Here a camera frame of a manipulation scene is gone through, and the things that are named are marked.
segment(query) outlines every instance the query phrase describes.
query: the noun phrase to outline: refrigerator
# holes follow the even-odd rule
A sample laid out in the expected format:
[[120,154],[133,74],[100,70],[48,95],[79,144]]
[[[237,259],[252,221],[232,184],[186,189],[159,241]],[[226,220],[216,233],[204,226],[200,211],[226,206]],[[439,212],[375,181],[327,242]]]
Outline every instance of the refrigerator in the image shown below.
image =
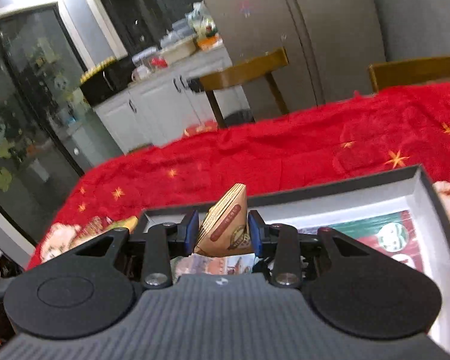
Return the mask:
[[56,5],[0,19],[0,213],[35,245],[87,170],[121,154],[81,93]]
[[[274,78],[290,111],[372,93],[368,65],[385,62],[374,0],[205,0],[234,64],[285,47]],[[256,120],[278,110],[265,80],[243,86]]]

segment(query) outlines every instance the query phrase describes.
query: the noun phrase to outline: microwave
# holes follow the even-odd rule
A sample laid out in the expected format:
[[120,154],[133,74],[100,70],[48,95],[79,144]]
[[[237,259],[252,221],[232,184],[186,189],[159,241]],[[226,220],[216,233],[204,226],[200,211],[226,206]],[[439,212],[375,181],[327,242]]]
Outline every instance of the microwave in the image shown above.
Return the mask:
[[132,62],[132,58],[126,56],[90,77],[80,85],[80,89],[88,104],[96,107],[96,105],[126,89],[132,81],[134,69],[135,65]]

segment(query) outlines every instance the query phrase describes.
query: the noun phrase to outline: glass door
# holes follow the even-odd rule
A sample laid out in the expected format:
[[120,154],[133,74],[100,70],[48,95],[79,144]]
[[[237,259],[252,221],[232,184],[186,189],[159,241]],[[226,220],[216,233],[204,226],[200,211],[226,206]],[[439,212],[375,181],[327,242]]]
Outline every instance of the glass door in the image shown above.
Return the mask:
[[[0,44],[0,210],[27,239],[37,242],[79,174],[37,122],[9,72]],[[60,103],[43,106],[49,113],[63,109]]]
[[0,36],[32,108],[83,171],[122,154],[83,97],[84,66],[53,7],[0,21]]

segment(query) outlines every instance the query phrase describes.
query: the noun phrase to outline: kraft paper packet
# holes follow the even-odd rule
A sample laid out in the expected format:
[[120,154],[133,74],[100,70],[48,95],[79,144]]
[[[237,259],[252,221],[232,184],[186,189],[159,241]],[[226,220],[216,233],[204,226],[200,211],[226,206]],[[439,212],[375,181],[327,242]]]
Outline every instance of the kraft paper packet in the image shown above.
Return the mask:
[[195,253],[227,257],[252,253],[247,223],[247,188],[235,184],[207,213]]

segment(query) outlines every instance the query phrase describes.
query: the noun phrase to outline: wooden chair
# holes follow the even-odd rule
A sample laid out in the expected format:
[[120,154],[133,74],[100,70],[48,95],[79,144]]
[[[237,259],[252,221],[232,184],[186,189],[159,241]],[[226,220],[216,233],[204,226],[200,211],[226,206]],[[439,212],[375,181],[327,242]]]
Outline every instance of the wooden chair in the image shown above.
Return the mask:
[[275,102],[282,115],[289,113],[282,94],[278,89],[272,72],[288,65],[287,53],[283,47],[267,55],[256,57],[225,70],[207,74],[199,78],[189,79],[188,87],[195,93],[205,92],[214,112],[219,128],[226,128],[224,117],[218,106],[214,91],[243,85],[249,81],[265,77],[274,95]]
[[371,64],[368,73],[374,92],[395,85],[437,81],[450,77],[450,56]]

